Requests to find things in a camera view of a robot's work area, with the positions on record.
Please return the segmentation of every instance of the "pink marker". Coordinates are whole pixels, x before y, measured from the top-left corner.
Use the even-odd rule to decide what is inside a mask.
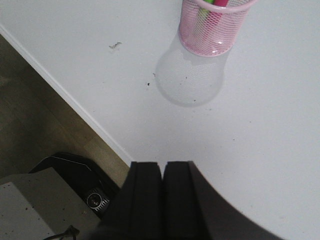
[[[228,4],[228,0],[215,0],[213,5],[219,6],[219,7],[225,7]]]

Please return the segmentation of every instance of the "black device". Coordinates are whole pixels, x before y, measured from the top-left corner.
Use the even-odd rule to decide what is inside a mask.
[[[36,173],[50,167],[54,168],[100,218],[120,190],[94,161],[66,152],[58,152],[44,158],[29,173]]]

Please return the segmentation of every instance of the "pink mesh pen holder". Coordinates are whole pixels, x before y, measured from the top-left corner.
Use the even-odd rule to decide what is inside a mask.
[[[227,52],[250,7],[257,0],[229,0],[226,7],[204,0],[183,0],[179,25],[182,45],[202,57],[215,57]]]

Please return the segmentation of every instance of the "cable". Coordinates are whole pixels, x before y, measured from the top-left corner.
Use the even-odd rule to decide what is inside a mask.
[[[76,229],[74,226],[70,225],[68,229],[60,234],[49,236],[43,240],[53,240],[59,238],[59,240],[63,240],[65,237],[73,237],[73,240],[77,240],[76,236],[80,233],[78,229]]]

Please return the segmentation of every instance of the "white desk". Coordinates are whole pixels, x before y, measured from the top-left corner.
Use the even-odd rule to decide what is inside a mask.
[[[253,6],[223,81],[226,55],[178,44],[180,0],[2,0],[0,32],[127,164],[194,161],[256,223],[318,240],[320,2],[307,2]]]

